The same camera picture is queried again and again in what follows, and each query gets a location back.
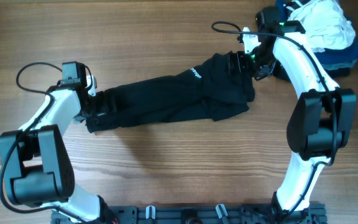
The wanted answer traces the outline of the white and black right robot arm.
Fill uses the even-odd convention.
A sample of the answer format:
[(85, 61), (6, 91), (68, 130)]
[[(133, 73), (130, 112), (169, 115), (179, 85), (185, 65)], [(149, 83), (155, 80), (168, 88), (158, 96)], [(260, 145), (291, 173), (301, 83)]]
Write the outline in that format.
[(239, 31), (244, 51), (231, 57), (231, 65), (256, 80), (283, 70), (298, 98), (287, 124), (287, 173), (270, 205), (254, 207), (254, 215), (265, 223), (318, 223), (321, 215), (310, 195), (321, 171), (333, 165), (338, 149), (347, 144), (356, 95), (326, 73), (301, 22), (283, 21), (281, 15), (272, 6), (259, 11), (257, 31)]

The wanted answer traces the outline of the black t-shirt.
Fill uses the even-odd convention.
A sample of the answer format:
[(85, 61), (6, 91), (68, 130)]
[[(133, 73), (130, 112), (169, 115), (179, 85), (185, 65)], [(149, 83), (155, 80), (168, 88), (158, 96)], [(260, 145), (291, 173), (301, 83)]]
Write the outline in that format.
[(230, 71), (229, 53), (214, 54), (178, 75), (104, 90), (116, 94), (116, 117), (112, 124), (86, 122), (88, 131), (196, 119), (220, 121), (248, 111), (248, 104), (255, 98), (252, 80)]

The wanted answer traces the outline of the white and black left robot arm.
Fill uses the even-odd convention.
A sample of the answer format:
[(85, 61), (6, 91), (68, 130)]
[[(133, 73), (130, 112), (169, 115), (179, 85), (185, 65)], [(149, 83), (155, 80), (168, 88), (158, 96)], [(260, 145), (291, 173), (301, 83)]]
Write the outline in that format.
[(45, 101), (17, 131), (0, 135), (0, 201), (21, 214), (53, 210), (73, 223), (119, 223), (99, 195), (75, 184), (63, 135), (82, 122), (95, 94), (95, 79), (80, 62), (65, 62), (62, 79), (43, 94)]

